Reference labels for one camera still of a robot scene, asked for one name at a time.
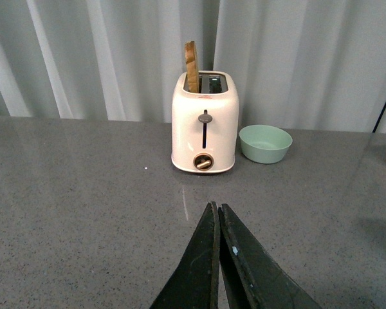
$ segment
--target gray countertop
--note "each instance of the gray countertop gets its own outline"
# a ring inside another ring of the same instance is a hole
[[[170,124],[0,117],[0,308],[148,308],[208,201],[323,308],[386,308],[386,135],[287,131],[283,161],[198,176]]]

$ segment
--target curtain fold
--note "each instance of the curtain fold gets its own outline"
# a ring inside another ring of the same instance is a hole
[[[242,126],[370,132],[386,101],[386,0],[12,0],[0,115],[170,122],[187,41]]]

